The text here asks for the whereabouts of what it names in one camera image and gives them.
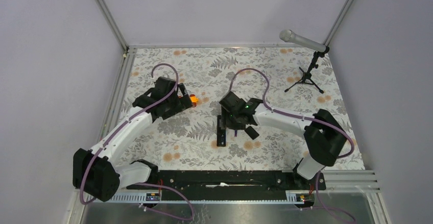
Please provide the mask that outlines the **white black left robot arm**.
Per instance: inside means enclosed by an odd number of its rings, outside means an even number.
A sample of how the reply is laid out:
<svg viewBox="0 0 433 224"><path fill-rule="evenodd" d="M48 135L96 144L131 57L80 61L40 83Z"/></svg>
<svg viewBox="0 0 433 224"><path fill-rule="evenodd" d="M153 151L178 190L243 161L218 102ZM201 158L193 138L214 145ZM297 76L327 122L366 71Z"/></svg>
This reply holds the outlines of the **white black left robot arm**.
<svg viewBox="0 0 433 224"><path fill-rule="evenodd" d="M73 156L73 186L84 195L106 202L121 189L141 183L151 189L158 184L158 167L146 160L117 166L125 150L157 119L170 118L193 107L183 83L159 77L154 87L137 97L127 116L90 149L78 149Z"/></svg>

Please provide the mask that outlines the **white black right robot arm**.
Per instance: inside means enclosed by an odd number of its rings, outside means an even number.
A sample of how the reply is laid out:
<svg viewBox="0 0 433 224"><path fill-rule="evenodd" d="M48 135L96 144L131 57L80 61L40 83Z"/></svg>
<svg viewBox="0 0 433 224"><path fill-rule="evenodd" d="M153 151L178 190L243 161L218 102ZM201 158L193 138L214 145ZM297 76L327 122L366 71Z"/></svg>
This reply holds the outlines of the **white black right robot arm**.
<svg viewBox="0 0 433 224"><path fill-rule="evenodd" d="M292 133L305 140L308 155L295 166L293 175L293 183L299 189L310 186L319 170L334 166L347 141L344 130L324 109L307 116L287 110L271 110L261 99L251 98L245 101L231 91L219 104L222 113L218 123L221 130L245 131L255 140L259 133L254 127L265 126Z"/></svg>

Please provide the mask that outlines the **black remote control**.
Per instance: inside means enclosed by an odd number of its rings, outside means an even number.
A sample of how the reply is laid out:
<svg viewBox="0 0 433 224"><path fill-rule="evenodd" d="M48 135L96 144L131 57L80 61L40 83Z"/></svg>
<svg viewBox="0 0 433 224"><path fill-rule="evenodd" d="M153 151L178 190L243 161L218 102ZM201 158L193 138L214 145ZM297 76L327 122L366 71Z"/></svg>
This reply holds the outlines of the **black remote control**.
<svg viewBox="0 0 433 224"><path fill-rule="evenodd" d="M226 130L221 130L218 127L218 116L217 116L217 128L216 128L217 147L225 147L226 146Z"/></svg>

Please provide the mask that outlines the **black remote battery cover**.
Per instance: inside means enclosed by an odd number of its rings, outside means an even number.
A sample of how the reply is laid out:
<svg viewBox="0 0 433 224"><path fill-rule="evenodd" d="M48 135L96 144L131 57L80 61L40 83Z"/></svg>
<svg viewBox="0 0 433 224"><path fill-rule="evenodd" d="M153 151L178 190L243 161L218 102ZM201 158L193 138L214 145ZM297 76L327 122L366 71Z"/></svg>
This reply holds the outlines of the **black remote battery cover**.
<svg viewBox="0 0 433 224"><path fill-rule="evenodd" d="M245 133L252 139L255 140L257 137L259 137L259 133L252 127L248 126L245 128Z"/></svg>

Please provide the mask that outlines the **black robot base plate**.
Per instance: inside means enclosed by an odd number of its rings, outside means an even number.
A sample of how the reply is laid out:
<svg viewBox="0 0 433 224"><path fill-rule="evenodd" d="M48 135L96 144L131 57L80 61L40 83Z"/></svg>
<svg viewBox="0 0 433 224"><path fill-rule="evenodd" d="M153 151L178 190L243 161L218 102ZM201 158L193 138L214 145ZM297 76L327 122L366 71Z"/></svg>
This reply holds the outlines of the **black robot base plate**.
<svg viewBox="0 0 433 224"><path fill-rule="evenodd" d="M161 184L154 190L169 190L176 194L206 189L289 191L308 195L311 191L326 190L323 174L305 180L292 171L283 170L160 170L151 175L150 184Z"/></svg>

